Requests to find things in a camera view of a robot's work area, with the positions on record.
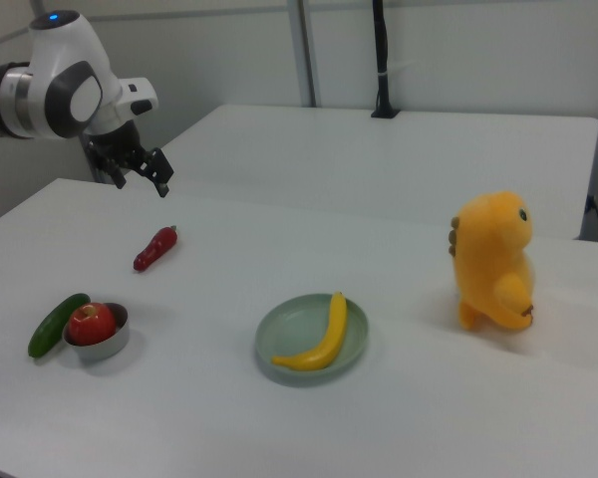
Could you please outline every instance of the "plush toy head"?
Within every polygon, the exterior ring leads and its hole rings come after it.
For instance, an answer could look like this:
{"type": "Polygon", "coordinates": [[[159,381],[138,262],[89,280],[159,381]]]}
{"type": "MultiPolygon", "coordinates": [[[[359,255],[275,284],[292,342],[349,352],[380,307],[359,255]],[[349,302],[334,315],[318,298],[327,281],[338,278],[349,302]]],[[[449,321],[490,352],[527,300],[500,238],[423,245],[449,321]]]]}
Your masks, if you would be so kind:
{"type": "Polygon", "coordinates": [[[449,252],[460,289],[459,317],[470,329],[477,316],[522,329],[531,324],[533,278],[523,248],[531,217],[517,194],[501,191],[468,202],[451,221],[449,252]]]}

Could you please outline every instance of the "banana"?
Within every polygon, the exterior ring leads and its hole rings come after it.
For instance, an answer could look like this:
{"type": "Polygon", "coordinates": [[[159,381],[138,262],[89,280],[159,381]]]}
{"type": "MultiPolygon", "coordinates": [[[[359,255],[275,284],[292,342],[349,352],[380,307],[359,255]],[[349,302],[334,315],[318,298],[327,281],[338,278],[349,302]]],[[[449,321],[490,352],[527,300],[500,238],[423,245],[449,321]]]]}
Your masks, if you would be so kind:
{"type": "Polygon", "coordinates": [[[293,370],[319,370],[328,366],[334,360],[343,344],[348,323],[348,306],[346,298],[340,292],[335,293],[330,300],[328,329],[317,347],[296,356],[274,356],[272,363],[287,366],[293,370]]]}

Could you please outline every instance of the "red apple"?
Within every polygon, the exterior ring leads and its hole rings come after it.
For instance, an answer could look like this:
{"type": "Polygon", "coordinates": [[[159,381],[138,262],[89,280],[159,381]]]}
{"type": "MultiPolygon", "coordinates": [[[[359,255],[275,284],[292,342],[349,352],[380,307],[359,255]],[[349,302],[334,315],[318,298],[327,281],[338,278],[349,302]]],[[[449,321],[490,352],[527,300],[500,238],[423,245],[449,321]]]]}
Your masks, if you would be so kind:
{"type": "Polygon", "coordinates": [[[91,302],[79,307],[69,319],[69,337],[76,346],[92,346],[113,336],[116,319],[104,304],[91,302]]]}

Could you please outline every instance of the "plate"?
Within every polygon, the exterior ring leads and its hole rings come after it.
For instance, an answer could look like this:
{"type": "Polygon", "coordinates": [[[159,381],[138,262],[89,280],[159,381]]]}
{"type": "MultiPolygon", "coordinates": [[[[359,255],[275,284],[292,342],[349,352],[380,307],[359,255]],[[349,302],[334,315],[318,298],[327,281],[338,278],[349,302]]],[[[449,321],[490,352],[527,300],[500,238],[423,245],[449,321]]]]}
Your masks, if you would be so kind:
{"type": "Polygon", "coordinates": [[[261,364],[269,371],[288,377],[314,378],[335,374],[348,367],[363,351],[368,341],[368,319],[350,299],[346,336],[337,357],[320,370],[298,371],[273,365],[273,356],[294,356],[317,346],[328,328],[330,294],[296,297],[275,307],[263,318],[255,336],[255,348],[261,364]]]}

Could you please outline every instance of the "cucumber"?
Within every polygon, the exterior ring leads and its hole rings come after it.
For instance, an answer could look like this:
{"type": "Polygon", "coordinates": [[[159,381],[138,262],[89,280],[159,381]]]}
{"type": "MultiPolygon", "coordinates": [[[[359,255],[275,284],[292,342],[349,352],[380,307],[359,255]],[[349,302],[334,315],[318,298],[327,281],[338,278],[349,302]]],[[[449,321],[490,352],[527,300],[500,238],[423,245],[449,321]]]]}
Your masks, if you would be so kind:
{"type": "Polygon", "coordinates": [[[62,329],[71,319],[71,314],[80,306],[91,302],[86,294],[74,294],[49,313],[33,333],[29,342],[29,357],[39,359],[60,341],[62,329]]]}

